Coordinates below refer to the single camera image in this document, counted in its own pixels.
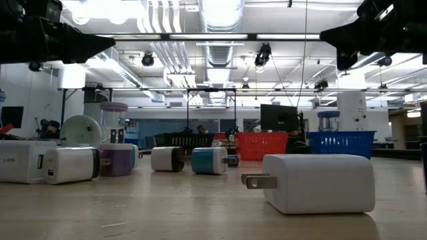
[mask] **usb port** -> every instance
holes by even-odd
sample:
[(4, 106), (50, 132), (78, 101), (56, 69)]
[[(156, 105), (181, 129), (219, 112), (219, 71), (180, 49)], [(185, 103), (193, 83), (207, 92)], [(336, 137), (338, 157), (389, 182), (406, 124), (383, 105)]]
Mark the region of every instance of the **usb port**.
[(37, 169), (41, 169), (43, 167), (43, 155), (39, 155), (39, 160), (37, 162)]

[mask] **purple lid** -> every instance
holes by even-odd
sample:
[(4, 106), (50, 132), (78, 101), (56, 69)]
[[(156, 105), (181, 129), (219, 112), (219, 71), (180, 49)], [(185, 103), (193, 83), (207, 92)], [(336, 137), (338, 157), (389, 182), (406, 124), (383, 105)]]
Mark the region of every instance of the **purple lid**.
[(113, 102), (101, 103), (100, 106), (101, 106), (101, 110), (111, 111), (111, 112), (113, 111), (124, 112), (124, 111), (127, 111), (127, 109), (129, 108), (125, 103), (113, 103)]

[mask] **table surface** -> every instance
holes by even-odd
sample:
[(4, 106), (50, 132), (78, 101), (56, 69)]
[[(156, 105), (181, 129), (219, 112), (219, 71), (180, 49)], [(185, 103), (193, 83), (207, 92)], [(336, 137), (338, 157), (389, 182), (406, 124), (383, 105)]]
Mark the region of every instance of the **table surface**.
[(372, 160), (376, 208), (358, 215), (287, 216), (248, 190), (244, 162), (227, 175), (156, 173), (145, 155), (126, 177), (65, 185), (0, 184), (0, 235), (26, 239), (427, 239), (419, 161)]

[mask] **charger label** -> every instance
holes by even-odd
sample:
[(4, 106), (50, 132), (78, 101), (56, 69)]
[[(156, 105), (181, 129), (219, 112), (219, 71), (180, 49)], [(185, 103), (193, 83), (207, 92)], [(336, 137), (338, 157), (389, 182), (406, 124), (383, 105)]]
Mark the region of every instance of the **charger label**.
[(18, 155), (0, 155), (0, 168), (7, 167), (18, 167), (19, 166), (19, 158)]

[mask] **white ceiling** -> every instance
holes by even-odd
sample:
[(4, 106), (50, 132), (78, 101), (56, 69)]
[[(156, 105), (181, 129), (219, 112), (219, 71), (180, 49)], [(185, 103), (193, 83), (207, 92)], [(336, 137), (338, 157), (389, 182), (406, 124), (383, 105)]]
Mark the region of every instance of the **white ceiling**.
[[(309, 9), (307, 10), (307, 32), (320, 33), (323, 30), (350, 23), (357, 18), (354, 10), (325, 11), (315, 10), (313, 8), (318, 6), (332, 6), (335, 7), (334, 10), (338, 10), (342, 7), (355, 9), (361, 2), (363, 2), (363, 0), (309, 0)], [(303, 33), (306, 13), (305, 7), (303, 7), (304, 4), (305, 1), (294, 0), (294, 6), (292, 8), (287, 8), (287, 1), (246, 0), (242, 32)], [(188, 33), (200, 32), (199, 12), (186, 10), (197, 7), (197, 1), (180, 1), (180, 5), (180, 22), (183, 31)], [(63, 19), (73, 24), (71, 12), (67, 9), (63, 11)], [(108, 19), (91, 19), (86, 25), (74, 24), (74, 26), (84, 33), (139, 33), (136, 19), (128, 19), (122, 25), (110, 23)], [(244, 44), (243, 47), (237, 47), (235, 52), (233, 67), (237, 67), (238, 69), (231, 71), (230, 86), (235, 85), (240, 87), (243, 82), (242, 79), (245, 76), (250, 78), (249, 82), (251, 88), (255, 86), (258, 86), (258, 88), (265, 88), (279, 85), (280, 81), (274, 63), (276, 64), (280, 79), (286, 86), (299, 88), (302, 80), (308, 81), (308, 85), (311, 85), (313, 81), (309, 81), (310, 78), (324, 67), (328, 66), (328, 64), (333, 64), (336, 57), (336, 50), (331, 45), (322, 42), (307, 42), (304, 76), (302, 78), (304, 42), (271, 42), (270, 45), (272, 46), (274, 62), (270, 59), (266, 65), (266, 70), (263, 73), (256, 74), (252, 57), (257, 53), (262, 43), (245, 42)], [(206, 66), (203, 57), (203, 48), (197, 47), (194, 42), (186, 42), (185, 46), (191, 66), (197, 75), (196, 83), (203, 83), (206, 81), (205, 69), (203, 68)], [(151, 87), (166, 87), (161, 79), (163, 77), (163, 66), (158, 59), (155, 59), (155, 65), (153, 67), (142, 67), (140, 63), (143, 53), (145, 51), (152, 51), (148, 42), (118, 42), (115, 48), (121, 54), (121, 63), (125, 64), (140, 77), (145, 85)], [(135, 59), (133, 62), (129, 60), (131, 56)], [(243, 61), (241, 56), (245, 56), (246, 61)], [(405, 63), (405, 60), (414, 58), (414, 56), (415, 55), (399, 54), (393, 57), (394, 64), (389, 68), (383, 67), (381, 74), (379, 73), (379, 67), (365, 67), (364, 70), (366, 72), (368, 87), (377, 88), (380, 86), (381, 81), (387, 82), (391, 79), (405, 76), (424, 68), (421, 57)], [(91, 65), (91, 73), (92, 77), (89, 78), (90, 81), (103, 81), (105, 85), (110, 84), (116, 86), (122, 81), (120, 76), (115, 74), (112, 70), (102, 68), (102, 66), (97, 67)], [(334, 66), (327, 68), (322, 73), (322, 76), (328, 80), (330, 87), (336, 85), (337, 76)], [(393, 88), (411, 87), (415, 84), (419, 85), (424, 81), (427, 84), (427, 79), (424, 78), (424, 75), (419, 75), (416, 78), (396, 84)]]

